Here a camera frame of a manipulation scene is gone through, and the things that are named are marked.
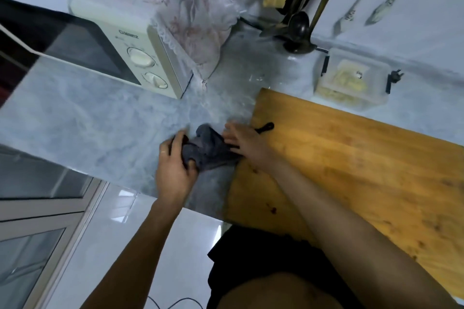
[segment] cutting board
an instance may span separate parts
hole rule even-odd
[[[251,125],[270,121],[271,147],[464,298],[462,146],[262,89]],[[224,218],[315,244],[274,180],[246,159]]]

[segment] microwave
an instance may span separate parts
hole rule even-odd
[[[0,31],[16,46],[3,42],[0,55],[21,63],[15,50],[19,45],[36,57],[83,67],[172,98],[182,97],[193,72],[148,22],[89,0],[71,0],[70,11],[72,14],[0,0]]]

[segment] blue-gray marble surface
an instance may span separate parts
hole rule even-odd
[[[329,105],[313,96],[324,54],[293,56],[281,44],[237,27],[216,71],[194,78],[181,100],[41,58],[0,109],[0,143],[156,196],[159,144],[177,130],[228,119],[247,122],[261,87]],[[464,81],[405,71],[386,105],[355,112],[464,145]],[[221,218],[232,167],[202,173],[187,207]]]

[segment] person's right arm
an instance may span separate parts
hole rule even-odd
[[[367,308],[459,308],[408,254],[282,159],[252,128],[229,123],[232,151],[271,175],[306,220],[334,268]]]

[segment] black handle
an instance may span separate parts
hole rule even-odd
[[[273,122],[268,122],[263,127],[255,129],[255,131],[258,132],[259,134],[261,134],[263,132],[266,132],[266,131],[270,131],[270,130],[274,130],[274,123]]]

